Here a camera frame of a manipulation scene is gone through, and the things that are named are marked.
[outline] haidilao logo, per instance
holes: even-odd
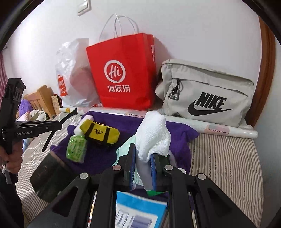
[[[120,83],[125,79],[126,71],[122,63],[117,60],[110,60],[104,68],[106,78],[113,83]]]

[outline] light switch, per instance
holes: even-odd
[[[77,15],[81,16],[82,14],[91,10],[91,2],[90,0],[85,0],[83,3],[77,6]]]

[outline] striped bed sheet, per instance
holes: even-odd
[[[62,120],[60,113],[54,120]],[[77,125],[81,116],[68,119],[53,136],[50,145],[57,145],[66,135],[67,126]],[[23,155],[17,192],[22,200],[23,212],[30,222],[48,203],[34,192],[29,178],[50,152],[42,147],[50,133],[35,138]],[[189,143],[191,175],[205,173],[230,199],[259,227],[263,206],[263,183],[259,158],[252,139],[200,134]]]

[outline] curtain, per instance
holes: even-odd
[[[3,53],[1,52],[0,53],[0,106],[2,103],[2,98],[4,96],[7,82],[8,82],[8,78],[4,67],[4,58],[3,58]]]

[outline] human hand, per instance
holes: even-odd
[[[13,144],[12,146],[12,153],[7,154],[5,149],[3,147],[0,147],[0,169],[2,169],[2,162],[3,161],[8,161],[6,164],[6,169],[10,173],[18,173],[19,170],[21,169],[21,163],[22,163],[22,145],[23,145],[23,140],[20,140],[19,142]]]

